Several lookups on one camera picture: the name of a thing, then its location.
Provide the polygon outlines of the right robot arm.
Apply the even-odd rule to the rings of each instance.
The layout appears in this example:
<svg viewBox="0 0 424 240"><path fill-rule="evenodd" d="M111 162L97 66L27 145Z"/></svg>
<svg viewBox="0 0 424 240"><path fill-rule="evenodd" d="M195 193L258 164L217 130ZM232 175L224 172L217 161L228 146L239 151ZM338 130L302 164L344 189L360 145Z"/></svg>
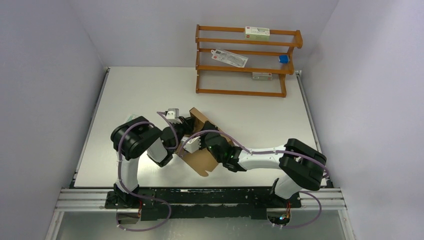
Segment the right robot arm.
<svg viewBox="0 0 424 240"><path fill-rule="evenodd" d="M273 182L270 202L282 207L295 193L305 189L318 191L327 173L325 155L296 138L271 148L246 148L231 145L227 134L217 128L199 131L200 143L214 159L231 172L274 169L283 172Z"/></svg>

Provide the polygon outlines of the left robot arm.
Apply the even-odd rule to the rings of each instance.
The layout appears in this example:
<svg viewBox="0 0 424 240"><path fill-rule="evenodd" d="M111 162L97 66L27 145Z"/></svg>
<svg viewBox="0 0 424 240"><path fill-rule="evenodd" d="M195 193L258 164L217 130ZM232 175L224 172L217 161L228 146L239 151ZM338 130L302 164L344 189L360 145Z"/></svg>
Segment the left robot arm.
<svg viewBox="0 0 424 240"><path fill-rule="evenodd" d="M110 139L120 163L120 177L113 186L118 204L132 208L138 203L138 166L144 152L159 167L163 167L173 158L179 141L194 131L194 118L180 116L179 120L179 123L172 123L161 130L139 116L112 131Z"/></svg>

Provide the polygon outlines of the brown cardboard box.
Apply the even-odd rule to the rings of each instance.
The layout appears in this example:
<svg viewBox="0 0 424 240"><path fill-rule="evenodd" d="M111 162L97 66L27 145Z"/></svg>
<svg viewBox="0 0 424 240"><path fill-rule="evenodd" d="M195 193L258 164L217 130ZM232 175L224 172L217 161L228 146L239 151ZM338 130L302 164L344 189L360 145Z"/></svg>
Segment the brown cardboard box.
<svg viewBox="0 0 424 240"><path fill-rule="evenodd" d="M195 107L189 110L189 118L195 118L193 134L204 130L221 130L214 122L212 122L207 116L205 116ZM192 135L185 135L182 140L180 140L176 154L198 175L201 177L207 177L209 173L211 173L218 166L219 163L203 145L202 139L201 148L198 151L189 153L184 150L183 146L185 145L185 141L188 140Z"/></svg>

